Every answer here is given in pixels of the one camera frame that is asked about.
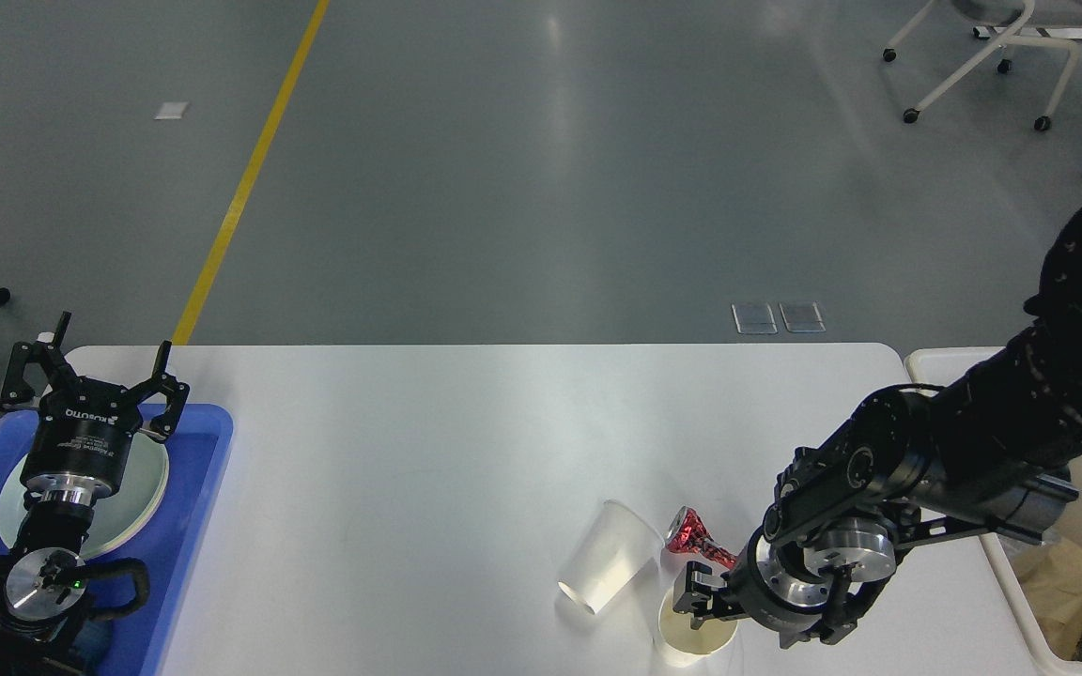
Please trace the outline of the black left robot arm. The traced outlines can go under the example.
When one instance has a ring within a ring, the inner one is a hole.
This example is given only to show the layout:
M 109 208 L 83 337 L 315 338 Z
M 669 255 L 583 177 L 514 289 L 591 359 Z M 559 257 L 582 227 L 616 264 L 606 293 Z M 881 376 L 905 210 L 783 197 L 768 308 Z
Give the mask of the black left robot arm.
M 134 438 L 167 440 L 190 389 L 169 373 L 169 342 L 136 385 L 78 374 L 63 352 L 70 321 L 64 312 L 51 339 L 14 344 L 0 392 L 1 411 L 39 416 L 21 479 L 25 517 L 0 551 L 0 675 L 85 675 L 93 625 L 150 598 L 144 561 L 90 564 L 82 548 L 98 501 L 123 487 Z

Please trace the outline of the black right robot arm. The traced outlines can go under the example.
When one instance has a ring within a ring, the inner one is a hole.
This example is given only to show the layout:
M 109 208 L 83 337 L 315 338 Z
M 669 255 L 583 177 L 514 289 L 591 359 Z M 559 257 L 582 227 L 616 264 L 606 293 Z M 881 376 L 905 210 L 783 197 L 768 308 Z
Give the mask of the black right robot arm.
M 839 642 L 916 547 L 994 533 L 1031 545 L 1078 498 L 1082 456 L 1082 208 L 1044 257 L 1033 317 L 945 388 L 873 392 L 778 475 L 764 522 L 717 586 L 675 580 L 690 629 L 756 621 L 795 642 Z

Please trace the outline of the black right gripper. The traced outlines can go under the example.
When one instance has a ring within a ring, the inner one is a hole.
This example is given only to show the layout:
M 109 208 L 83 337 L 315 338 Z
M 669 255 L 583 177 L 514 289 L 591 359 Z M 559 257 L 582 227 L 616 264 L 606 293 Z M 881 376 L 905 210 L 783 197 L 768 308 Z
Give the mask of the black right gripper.
M 712 569 L 688 561 L 672 588 L 672 610 L 690 628 L 710 620 L 749 619 L 779 635 L 779 646 L 837 645 L 858 629 L 890 579 L 885 530 L 826 530 L 810 543 L 774 546 L 755 531 L 727 585 Z

